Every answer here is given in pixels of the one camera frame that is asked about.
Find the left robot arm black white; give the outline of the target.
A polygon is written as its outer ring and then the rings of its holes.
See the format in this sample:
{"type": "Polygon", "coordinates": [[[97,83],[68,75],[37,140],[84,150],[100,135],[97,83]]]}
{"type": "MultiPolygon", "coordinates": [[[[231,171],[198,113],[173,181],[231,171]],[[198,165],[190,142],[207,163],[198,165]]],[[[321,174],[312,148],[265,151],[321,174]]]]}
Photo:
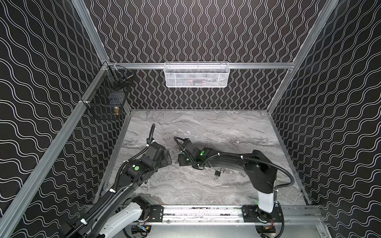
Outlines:
{"type": "Polygon", "coordinates": [[[172,164],[169,151],[155,142],[154,130],[155,124],[151,126],[145,148],[122,163],[111,188],[78,220],[62,225],[60,238],[108,237],[110,222],[122,215],[122,211],[116,213],[119,206],[159,168],[172,164]]]}

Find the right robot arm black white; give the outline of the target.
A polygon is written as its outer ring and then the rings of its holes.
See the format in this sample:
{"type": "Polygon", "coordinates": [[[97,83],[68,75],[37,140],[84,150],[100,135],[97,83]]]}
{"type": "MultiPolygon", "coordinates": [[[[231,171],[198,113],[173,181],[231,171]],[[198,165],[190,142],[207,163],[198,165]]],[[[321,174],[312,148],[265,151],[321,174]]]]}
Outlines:
{"type": "Polygon", "coordinates": [[[273,212],[276,193],[280,188],[292,186],[295,179],[285,168],[272,163],[261,151],[237,154],[205,147],[199,149],[188,138],[174,137],[179,147],[180,166],[192,166],[202,171],[206,168],[224,168],[243,171],[258,192],[258,208],[270,214],[273,212]]]}

